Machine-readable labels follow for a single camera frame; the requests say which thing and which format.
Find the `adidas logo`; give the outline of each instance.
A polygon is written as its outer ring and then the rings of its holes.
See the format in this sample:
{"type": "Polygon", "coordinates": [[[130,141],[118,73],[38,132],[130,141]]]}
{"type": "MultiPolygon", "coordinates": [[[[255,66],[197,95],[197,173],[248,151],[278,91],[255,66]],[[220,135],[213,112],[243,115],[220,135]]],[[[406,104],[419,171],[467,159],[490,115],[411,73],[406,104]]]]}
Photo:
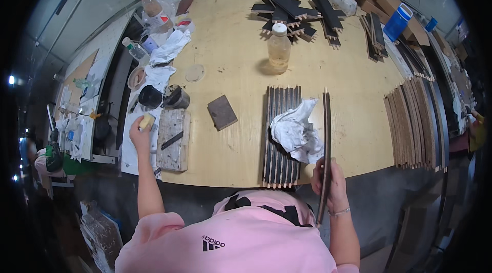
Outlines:
{"type": "Polygon", "coordinates": [[[225,247],[225,243],[210,238],[208,236],[202,236],[203,239],[203,251],[208,252],[209,250],[218,249],[221,247],[225,247]]]}

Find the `wooden tabletop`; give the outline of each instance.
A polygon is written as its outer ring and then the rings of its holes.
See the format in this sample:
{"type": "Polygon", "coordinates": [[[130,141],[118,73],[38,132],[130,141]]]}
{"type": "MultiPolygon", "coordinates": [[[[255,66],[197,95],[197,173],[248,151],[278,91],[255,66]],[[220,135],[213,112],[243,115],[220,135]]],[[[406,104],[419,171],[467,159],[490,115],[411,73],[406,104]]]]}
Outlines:
{"type": "MultiPolygon", "coordinates": [[[[321,98],[330,92],[332,156],[345,176],[355,176],[393,165],[393,150],[384,95],[403,81],[391,59],[374,63],[367,58],[366,37],[358,17],[342,25],[341,48],[334,50],[319,22],[312,25],[317,38],[292,45],[289,68],[279,76],[265,75],[268,61],[264,21],[250,9],[261,0],[194,0],[189,16],[196,25],[191,42],[175,59],[177,68],[169,84],[189,94],[191,132],[188,170],[162,172],[163,181],[221,187],[259,187],[262,174],[263,110],[268,85],[302,87],[304,98],[321,98]],[[185,80],[186,68],[205,67],[195,83],[185,80]],[[207,104],[226,95],[239,121],[221,131],[213,126],[207,104]]],[[[310,5],[301,0],[301,7],[310,5]]],[[[310,122],[323,133],[323,102],[310,122]]],[[[314,165],[302,171],[300,183],[309,182],[314,165]]]]}

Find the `woman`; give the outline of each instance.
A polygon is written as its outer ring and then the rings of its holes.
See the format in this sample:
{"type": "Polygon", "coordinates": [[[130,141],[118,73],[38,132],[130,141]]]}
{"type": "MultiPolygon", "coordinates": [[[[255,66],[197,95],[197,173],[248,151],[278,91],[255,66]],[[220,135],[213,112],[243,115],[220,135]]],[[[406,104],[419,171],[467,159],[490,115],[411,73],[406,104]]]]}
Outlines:
{"type": "MultiPolygon", "coordinates": [[[[138,156],[140,221],[116,259],[116,272],[359,272],[359,240],[335,159],[328,201],[330,250],[307,204],[279,190],[238,192],[216,204],[211,218],[185,227],[178,214],[164,211],[150,163],[150,128],[138,128],[142,119],[130,129],[138,156]]],[[[311,179],[317,194],[323,161],[311,179]]]]}

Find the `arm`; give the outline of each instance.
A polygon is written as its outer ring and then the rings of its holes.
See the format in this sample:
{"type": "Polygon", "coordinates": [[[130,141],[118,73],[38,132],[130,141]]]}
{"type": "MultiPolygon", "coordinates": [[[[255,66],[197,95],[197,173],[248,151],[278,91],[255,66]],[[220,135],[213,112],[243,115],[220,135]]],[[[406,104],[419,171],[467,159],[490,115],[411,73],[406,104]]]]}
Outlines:
{"type": "Polygon", "coordinates": [[[138,217],[142,218],[146,215],[154,213],[164,213],[164,204],[160,194],[159,186],[153,174],[150,156],[150,126],[147,126],[143,131],[139,130],[138,125],[144,119],[144,116],[137,118],[131,125],[130,139],[137,149],[138,158],[138,217]]]}
{"type": "MultiPolygon", "coordinates": [[[[316,194],[321,190],[321,174],[324,158],[316,163],[311,178],[311,186],[316,194]]],[[[331,215],[343,212],[349,207],[345,176],[343,171],[335,161],[331,160],[332,182],[330,186],[330,195],[328,197],[328,211],[331,215]]],[[[361,247],[359,239],[355,233],[352,215],[350,212],[341,213],[337,216],[330,216],[330,253],[335,259],[336,265],[353,264],[360,267],[361,247]]]]}

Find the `pink t-shirt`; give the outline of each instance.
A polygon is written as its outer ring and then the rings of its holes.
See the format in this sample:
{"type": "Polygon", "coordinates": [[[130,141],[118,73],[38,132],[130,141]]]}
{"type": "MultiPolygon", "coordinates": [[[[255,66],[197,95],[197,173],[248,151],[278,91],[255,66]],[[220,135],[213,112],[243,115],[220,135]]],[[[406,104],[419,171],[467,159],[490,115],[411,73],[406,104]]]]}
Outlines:
{"type": "Polygon", "coordinates": [[[285,211],[296,206],[299,222],[315,226],[306,203],[275,190],[249,190],[251,206],[224,211],[185,227],[176,213],[143,217],[116,259],[116,272],[329,272],[358,273],[355,265],[336,266],[316,227],[295,226],[258,206],[285,211]]]}

